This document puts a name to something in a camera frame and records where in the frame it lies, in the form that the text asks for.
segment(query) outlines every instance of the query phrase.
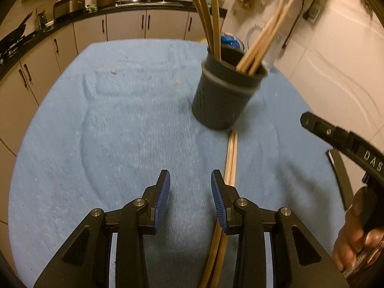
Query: blue gripper pad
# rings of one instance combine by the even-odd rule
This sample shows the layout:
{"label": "blue gripper pad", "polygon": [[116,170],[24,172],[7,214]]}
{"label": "blue gripper pad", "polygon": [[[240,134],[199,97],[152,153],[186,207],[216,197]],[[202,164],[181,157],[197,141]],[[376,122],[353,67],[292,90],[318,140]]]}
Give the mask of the blue gripper pad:
{"label": "blue gripper pad", "polygon": [[214,171],[211,173],[211,188],[212,188],[212,194],[214,196],[217,218],[221,228],[224,230],[224,233],[226,233],[228,229],[228,224],[226,219],[227,212],[225,210],[224,201],[221,196],[220,189],[217,183],[217,178],[214,174]]}
{"label": "blue gripper pad", "polygon": [[164,177],[164,181],[162,183],[162,188],[161,188],[159,199],[157,201],[156,209],[155,209],[154,229],[156,233],[159,230],[161,224],[163,223],[163,220],[166,214],[169,188],[170,188],[170,174],[167,171],[166,176]]}

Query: kitchen cabinet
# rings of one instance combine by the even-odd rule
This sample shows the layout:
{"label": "kitchen cabinet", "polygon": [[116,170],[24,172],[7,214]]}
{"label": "kitchen cabinet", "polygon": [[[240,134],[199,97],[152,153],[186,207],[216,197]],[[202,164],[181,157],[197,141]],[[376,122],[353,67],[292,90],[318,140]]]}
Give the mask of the kitchen cabinet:
{"label": "kitchen cabinet", "polygon": [[148,10],[145,38],[184,40],[187,19],[188,12]]}
{"label": "kitchen cabinet", "polygon": [[52,46],[47,38],[20,59],[27,83],[36,101],[41,104],[61,72]]}
{"label": "kitchen cabinet", "polygon": [[107,17],[95,16],[73,24],[77,52],[80,54],[92,43],[107,41]]}
{"label": "kitchen cabinet", "polygon": [[78,54],[73,24],[55,32],[52,36],[52,42],[60,72],[64,72],[64,70],[70,63],[72,63]]}
{"label": "kitchen cabinet", "polygon": [[108,41],[144,39],[146,16],[145,10],[107,14]]}
{"label": "kitchen cabinet", "polygon": [[38,108],[27,81],[19,62],[0,81],[0,139],[14,154]]}
{"label": "kitchen cabinet", "polygon": [[[224,18],[220,18],[220,29],[223,25]],[[201,24],[200,17],[196,12],[189,12],[185,40],[200,41],[205,39],[203,25]]]}
{"label": "kitchen cabinet", "polygon": [[8,195],[16,156],[0,141],[0,220],[8,222]]}

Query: table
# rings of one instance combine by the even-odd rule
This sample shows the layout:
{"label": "table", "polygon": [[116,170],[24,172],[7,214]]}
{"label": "table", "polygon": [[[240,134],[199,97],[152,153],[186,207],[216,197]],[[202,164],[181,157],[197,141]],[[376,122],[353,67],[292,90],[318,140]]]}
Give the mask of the table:
{"label": "table", "polygon": [[[197,287],[216,219],[210,174],[223,173],[228,137],[191,111],[206,53],[185,41],[93,44],[57,80],[24,137],[10,188],[10,242],[27,287],[91,209],[122,208],[162,169],[171,191],[160,233],[145,237],[150,287]],[[307,110],[273,68],[234,127],[236,187],[259,207],[290,207],[331,252],[344,211],[329,145],[300,126]],[[220,287],[232,286],[236,250],[231,236]]]}

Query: chopstick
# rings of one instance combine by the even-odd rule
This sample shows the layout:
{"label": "chopstick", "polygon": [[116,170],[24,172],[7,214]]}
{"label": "chopstick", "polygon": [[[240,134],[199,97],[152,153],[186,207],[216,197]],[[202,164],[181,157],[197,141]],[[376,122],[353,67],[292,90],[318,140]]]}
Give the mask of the chopstick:
{"label": "chopstick", "polygon": [[211,16],[209,14],[209,8],[208,8],[207,0],[200,0],[200,4],[201,4],[201,8],[202,8],[202,13],[203,13],[203,19],[204,19],[205,25],[207,27],[207,41],[208,41],[208,44],[210,46],[212,46],[212,47],[210,47],[210,49],[211,49],[212,54],[214,54],[214,51],[215,51],[213,48],[214,32],[213,32],[213,27],[212,27]]}
{"label": "chopstick", "polygon": [[214,41],[214,57],[221,62],[221,42],[220,42],[220,27],[219,27],[219,9],[218,0],[211,0],[212,4],[212,26],[213,26],[213,41]]}
{"label": "chopstick", "polygon": [[210,49],[213,49],[214,46],[213,46],[213,44],[210,44],[210,41],[209,41],[209,38],[208,38],[207,24],[205,22],[205,18],[204,18],[204,15],[203,15],[203,9],[201,7],[200,0],[193,0],[193,3],[195,4],[196,9],[197,9],[197,13],[198,13],[198,15],[200,17],[200,21],[201,21],[201,24],[202,24],[203,29],[204,29],[204,34],[205,34],[205,37],[207,38],[208,47]]}
{"label": "chopstick", "polygon": [[[228,135],[227,158],[225,160],[225,171],[224,171],[224,183],[226,184],[230,183],[230,178],[232,174],[234,142],[235,142],[235,133],[230,131]],[[220,223],[218,219],[216,219],[216,225],[215,225],[214,235],[212,237],[211,249],[209,251],[207,265],[205,267],[199,288],[206,288],[208,285],[209,278],[211,277],[212,269],[215,264],[216,255],[217,255],[217,251],[220,244],[220,239],[222,237],[222,232],[223,230],[220,227]]]}
{"label": "chopstick", "polygon": [[220,14],[218,0],[211,0],[213,20],[211,20],[211,16],[209,14],[207,0],[193,0],[193,2],[196,6],[198,15],[200,16],[200,20],[204,28],[208,47],[212,55],[218,61],[221,61]]}
{"label": "chopstick", "polygon": [[[238,134],[237,134],[237,132],[235,132],[234,133],[234,151],[233,151],[233,156],[232,156],[232,167],[231,167],[231,174],[230,174],[230,180],[229,180],[230,186],[235,186],[235,180],[236,180],[237,141],[238,141]],[[218,247],[217,257],[216,257],[215,269],[214,269],[214,273],[212,275],[212,281],[211,281],[210,288],[216,288],[218,285],[221,270],[223,268],[225,251],[227,249],[227,242],[228,242],[228,236],[226,234],[224,234],[224,232],[222,232],[221,238],[220,238],[220,244]]]}
{"label": "chopstick", "polygon": [[267,22],[264,30],[262,30],[260,32],[260,34],[257,36],[256,40],[252,43],[251,48],[241,58],[241,60],[239,61],[239,63],[236,66],[236,71],[245,73],[245,71],[248,70],[248,68],[252,65],[252,59],[257,54],[257,50],[258,50],[260,41],[264,37],[264,34],[266,34],[267,31],[272,27],[274,22],[277,21],[276,17],[280,13],[282,7],[283,7],[283,0],[280,0],[279,4],[277,6],[276,12],[274,13],[274,15],[272,15],[270,20]]}
{"label": "chopstick", "polygon": [[293,0],[289,0],[283,7],[283,0],[279,1],[278,7],[274,15],[270,18],[264,30],[258,35],[253,42],[251,48],[245,53],[236,66],[236,71],[243,74],[249,70],[249,75],[252,76],[261,65],[262,59],[268,51],[276,33],[278,32],[281,24],[283,23]]}
{"label": "chopstick", "polygon": [[255,61],[249,70],[250,76],[253,76],[255,74],[256,70],[259,69],[259,67],[262,63],[262,59],[265,56],[266,52],[268,51],[269,47],[271,46],[271,43],[273,42],[273,39],[275,38],[277,31],[279,30],[280,26],[282,25],[283,20],[287,16],[289,8],[291,7],[292,3],[293,3],[293,0],[289,0],[289,2],[284,6],[283,11],[282,11],[277,23],[276,23],[276,26],[273,28],[272,33],[270,33],[266,42],[264,42],[264,44],[262,44],[260,46],[259,54],[255,57]]}

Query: finger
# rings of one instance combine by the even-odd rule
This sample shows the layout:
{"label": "finger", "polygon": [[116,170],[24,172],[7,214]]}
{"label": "finger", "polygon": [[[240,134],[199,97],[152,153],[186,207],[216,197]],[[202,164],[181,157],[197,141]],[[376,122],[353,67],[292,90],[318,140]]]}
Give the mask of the finger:
{"label": "finger", "polygon": [[364,246],[364,231],[360,219],[352,208],[345,213],[344,227],[348,243],[355,252],[360,252]]}
{"label": "finger", "polygon": [[356,254],[347,241],[344,227],[339,232],[335,247],[342,265],[346,268],[352,267],[356,262]]}
{"label": "finger", "polygon": [[380,256],[380,254],[381,254],[382,251],[383,251],[383,246],[381,246],[380,249],[378,250],[378,252],[376,252],[376,253],[374,254],[374,256],[373,256],[370,260],[367,261],[367,265],[370,266],[370,265],[372,265],[373,263],[375,263],[376,260],[379,258],[379,256]]}
{"label": "finger", "polygon": [[375,248],[384,236],[384,230],[382,228],[376,228],[371,230],[365,237],[364,245],[368,248]]}
{"label": "finger", "polygon": [[333,246],[332,260],[335,262],[335,264],[336,264],[337,268],[339,269],[339,271],[342,271],[343,268],[344,268],[344,265],[341,262],[341,258],[339,256],[339,252],[338,252],[337,248],[335,248],[335,246]]}
{"label": "finger", "polygon": [[365,194],[365,186],[360,188],[356,194],[353,196],[352,208],[354,209],[357,216],[359,216],[362,212],[362,207],[364,204],[364,194]]}

